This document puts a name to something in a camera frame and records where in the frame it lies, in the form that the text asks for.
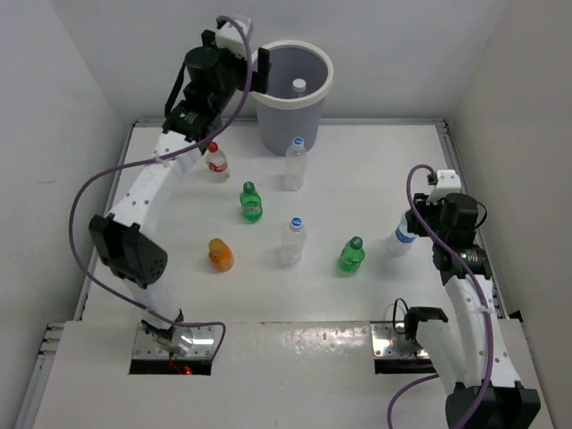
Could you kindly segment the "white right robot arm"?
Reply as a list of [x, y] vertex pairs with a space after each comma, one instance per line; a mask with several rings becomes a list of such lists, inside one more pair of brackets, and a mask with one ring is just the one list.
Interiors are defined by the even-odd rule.
[[513, 366], [494, 306], [489, 258], [475, 242], [483, 217], [478, 202], [452, 192], [417, 193], [406, 213], [407, 230], [433, 241], [433, 265], [455, 311], [458, 335], [437, 307], [412, 307], [408, 340], [425, 349], [447, 393], [450, 428], [528, 428], [541, 409]]

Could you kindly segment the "large clear bottle white cap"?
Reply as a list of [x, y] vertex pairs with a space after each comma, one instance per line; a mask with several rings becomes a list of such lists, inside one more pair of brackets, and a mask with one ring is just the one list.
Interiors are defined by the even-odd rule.
[[307, 82], [304, 79], [297, 78], [291, 83], [290, 98], [305, 97], [307, 93]]

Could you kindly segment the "water bottle blue label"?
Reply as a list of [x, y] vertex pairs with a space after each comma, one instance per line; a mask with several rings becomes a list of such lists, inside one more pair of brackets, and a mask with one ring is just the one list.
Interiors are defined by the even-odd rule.
[[407, 213], [404, 212], [400, 217], [398, 225], [385, 239], [385, 255], [388, 257], [405, 256], [413, 248], [416, 239], [417, 235], [408, 230]]

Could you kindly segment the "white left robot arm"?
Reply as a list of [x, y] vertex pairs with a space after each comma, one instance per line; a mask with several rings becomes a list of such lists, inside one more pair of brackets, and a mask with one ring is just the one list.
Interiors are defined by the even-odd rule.
[[99, 259], [128, 287], [143, 311], [142, 324], [164, 349], [175, 349], [189, 327], [161, 281], [168, 256], [153, 240], [159, 217], [184, 175], [222, 132], [221, 116], [236, 91], [264, 94], [270, 52], [237, 54], [215, 42], [185, 55], [164, 107], [164, 123], [153, 155], [122, 199], [88, 230]]

